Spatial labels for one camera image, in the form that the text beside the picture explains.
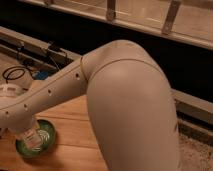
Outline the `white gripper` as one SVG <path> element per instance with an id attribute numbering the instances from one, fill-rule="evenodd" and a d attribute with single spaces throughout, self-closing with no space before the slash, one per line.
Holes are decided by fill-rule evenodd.
<path id="1" fill-rule="evenodd" d="M 35 118 L 25 119 L 14 126 L 13 133 L 20 138 L 25 132 L 35 129 L 37 127 L 37 120 Z"/>

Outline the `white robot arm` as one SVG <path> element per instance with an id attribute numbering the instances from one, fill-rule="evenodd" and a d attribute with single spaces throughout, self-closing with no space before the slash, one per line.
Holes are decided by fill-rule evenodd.
<path id="1" fill-rule="evenodd" d="M 15 98 L 0 99 L 0 128 L 22 133 L 33 116 L 85 94 L 109 171 L 181 171 L 170 84 L 140 45 L 112 41 Z"/>

